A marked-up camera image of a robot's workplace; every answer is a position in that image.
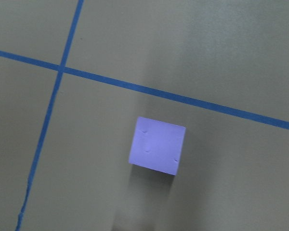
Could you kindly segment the purple foam block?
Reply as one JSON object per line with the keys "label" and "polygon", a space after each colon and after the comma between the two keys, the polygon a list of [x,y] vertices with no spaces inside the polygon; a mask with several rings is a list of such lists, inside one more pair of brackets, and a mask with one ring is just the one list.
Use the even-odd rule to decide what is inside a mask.
{"label": "purple foam block", "polygon": [[138,117],[129,163],[175,176],[185,132],[183,126]]}

